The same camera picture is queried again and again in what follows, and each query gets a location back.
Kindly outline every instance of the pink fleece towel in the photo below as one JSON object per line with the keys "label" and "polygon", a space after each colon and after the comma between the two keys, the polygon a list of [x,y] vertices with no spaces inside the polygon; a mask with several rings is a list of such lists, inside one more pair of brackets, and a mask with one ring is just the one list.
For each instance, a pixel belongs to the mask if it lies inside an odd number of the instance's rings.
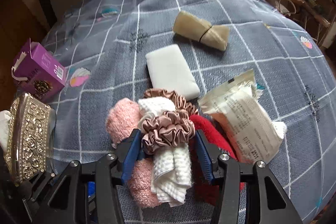
{"label": "pink fleece towel", "polygon": [[[139,105],[128,98],[119,100],[110,109],[106,119],[106,130],[112,139],[113,147],[131,135],[132,130],[138,127],[140,118]],[[142,208],[159,205],[156,194],[151,192],[152,169],[152,159],[138,160],[128,181],[134,200]]]}
{"label": "pink fleece towel", "polygon": [[106,119],[106,130],[110,134],[113,147],[116,148],[117,144],[131,135],[134,128],[138,128],[140,119],[139,105],[128,98],[119,100],[110,109]]}

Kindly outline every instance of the black rubber band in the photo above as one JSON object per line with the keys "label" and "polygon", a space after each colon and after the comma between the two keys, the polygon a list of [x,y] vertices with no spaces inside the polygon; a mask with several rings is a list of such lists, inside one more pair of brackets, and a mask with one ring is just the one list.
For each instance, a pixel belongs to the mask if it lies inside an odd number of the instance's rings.
{"label": "black rubber band", "polygon": [[199,42],[201,42],[201,39],[202,39],[202,37],[211,29],[211,27],[212,27],[212,25],[209,27],[209,29],[208,30],[206,30],[205,32],[204,32],[204,34],[201,36],[201,38],[199,39]]}

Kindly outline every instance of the checkered bedspread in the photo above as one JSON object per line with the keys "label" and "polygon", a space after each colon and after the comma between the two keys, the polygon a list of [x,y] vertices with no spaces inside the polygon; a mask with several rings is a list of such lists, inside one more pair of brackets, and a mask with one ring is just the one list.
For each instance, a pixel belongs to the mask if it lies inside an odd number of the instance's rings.
{"label": "checkered bedspread", "polygon": [[[175,17],[184,10],[229,26],[226,51],[175,37]],[[43,41],[68,69],[66,87],[51,100],[57,112],[54,168],[98,160],[110,151],[105,118],[114,104],[138,100],[151,87],[145,54],[176,43],[201,90],[253,69],[264,86],[260,104],[288,132],[270,168],[304,223],[336,189],[335,79],[312,38],[264,0],[83,0]],[[197,203],[140,209],[125,187],[119,198],[126,223],[209,223],[213,207]],[[246,191],[241,192],[239,223]]]}

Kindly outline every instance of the cardboard box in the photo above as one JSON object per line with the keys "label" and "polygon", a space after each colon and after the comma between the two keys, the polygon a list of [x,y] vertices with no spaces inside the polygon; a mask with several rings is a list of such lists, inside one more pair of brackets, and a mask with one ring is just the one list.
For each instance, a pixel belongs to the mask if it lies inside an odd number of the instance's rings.
{"label": "cardboard box", "polygon": [[14,59],[12,77],[22,90],[46,101],[65,85],[66,69],[38,42],[25,43]]}

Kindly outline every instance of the brown satin scrunchie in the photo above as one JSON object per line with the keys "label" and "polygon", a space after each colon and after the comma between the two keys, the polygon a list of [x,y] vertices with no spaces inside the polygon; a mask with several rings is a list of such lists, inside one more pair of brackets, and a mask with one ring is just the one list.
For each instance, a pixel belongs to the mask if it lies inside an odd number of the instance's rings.
{"label": "brown satin scrunchie", "polygon": [[177,147],[195,136],[195,126],[186,110],[165,111],[162,115],[145,119],[142,124],[144,151],[151,155],[162,146]]}
{"label": "brown satin scrunchie", "polygon": [[188,112],[189,116],[198,115],[197,107],[190,102],[187,102],[187,100],[185,100],[183,96],[178,95],[176,91],[168,92],[165,89],[151,88],[147,89],[143,96],[144,98],[158,96],[166,97],[174,102],[176,109],[185,109]]}

